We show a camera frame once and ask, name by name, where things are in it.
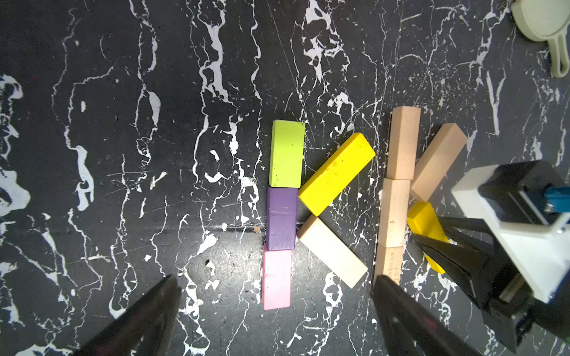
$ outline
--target purple block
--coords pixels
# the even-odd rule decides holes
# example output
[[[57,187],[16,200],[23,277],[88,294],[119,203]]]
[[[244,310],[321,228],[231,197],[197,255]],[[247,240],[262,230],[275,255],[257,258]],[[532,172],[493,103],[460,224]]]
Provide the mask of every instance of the purple block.
[[[297,188],[267,188],[268,251],[295,248],[297,233]]]

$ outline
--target plastic handle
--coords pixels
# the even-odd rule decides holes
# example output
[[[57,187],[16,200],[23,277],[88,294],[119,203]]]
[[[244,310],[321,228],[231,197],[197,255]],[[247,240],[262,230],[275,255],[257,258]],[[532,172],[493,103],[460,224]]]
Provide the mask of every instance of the plastic handle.
[[[570,69],[570,58],[568,57],[568,47],[566,45],[567,29],[558,33],[554,38],[548,40],[550,48],[550,58],[552,61],[550,73],[555,78],[562,78]]]

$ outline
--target pink block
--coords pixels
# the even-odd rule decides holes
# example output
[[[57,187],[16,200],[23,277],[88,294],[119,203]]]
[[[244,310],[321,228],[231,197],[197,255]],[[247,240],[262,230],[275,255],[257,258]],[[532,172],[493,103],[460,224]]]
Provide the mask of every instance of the pink block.
[[[293,250],[268,251],[263,246],[263,309],[291,306],[291,259]]]

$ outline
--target natural wood block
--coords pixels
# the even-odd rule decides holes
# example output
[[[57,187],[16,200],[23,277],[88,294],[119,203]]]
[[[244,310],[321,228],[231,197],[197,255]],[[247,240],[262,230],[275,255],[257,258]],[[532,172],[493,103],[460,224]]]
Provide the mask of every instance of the natural wood block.
[[[416,200],[427,202],[449,167],[467,143],[457,124],[443,124],[416,164],[410,192]]]
[[[301,226],[297,237],[350,288],[368,270],[335,233],[314,215]]]
[[[410,181],[384,179],[378,245],[386,247],[404,246],[409,194]]]
[[[352,134],[303,184],[299,199],[319,216],[375,155],[363,134]]]
[[[374,266],[374,279],[379,275],[387,275],[396,284],[400,284],[400,273],[402,272],[402,260],[404,259],[403,247],[384,247],[378,244],[376,250],[376,266]]]
[[[421,109],[416,107],[397,107],[392,110],[387,178],[414,179],[420,114]]]

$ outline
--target wooden block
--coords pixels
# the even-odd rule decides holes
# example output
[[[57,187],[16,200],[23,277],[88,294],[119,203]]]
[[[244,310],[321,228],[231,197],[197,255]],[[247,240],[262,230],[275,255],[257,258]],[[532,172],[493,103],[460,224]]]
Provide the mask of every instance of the wooden block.
[[[297,237],[350,288],[368,270],[335,233],[314,215],[301,226]]]
[[[416,200],[429,200],[466,142],[467,136],[457,124],[441,126],[416,164],[414,180],[410,187],[410,192]]]
[[[404,246],[410,181],[384,178],[378,227],[378,244],[385,247]]]
[[[265,245],[269,251],[295,248],[297,188],[267,188]]]
[[[354,133],[299,190],[299,198],[319,216],[375,156],[361,133]]]
[[[387,275],[396,284],[400,284],[400,274],[402,272],[402,260],[404,259],[403,247],[384,247],[378,244],[376,250],[376,265],[374,266],[374,279],[379,275]]]
[[[269,185],[280,188],[299,188],[303,167],[305,123],[273,121],[271,136],[271,163]]]
[[[414,204],[410,210],[408,210],[408,225],[410,230],[417,235],[426,236],[435,240],[449,242],[449,239],[445,235],[435,210],[433,210],[430,203],[417,202]],[[444,274],[445,270],[441,268],[437,262],[431,259],[428,255],[426,256],[427,262],[437,273]]]
[[[421,109],[398,107],[392,110],[390,145],[386,177],[390,179],[414,179]]]
[[[291,305],[291,259],[293,251],[268,251],[263,246],[263,310]]]

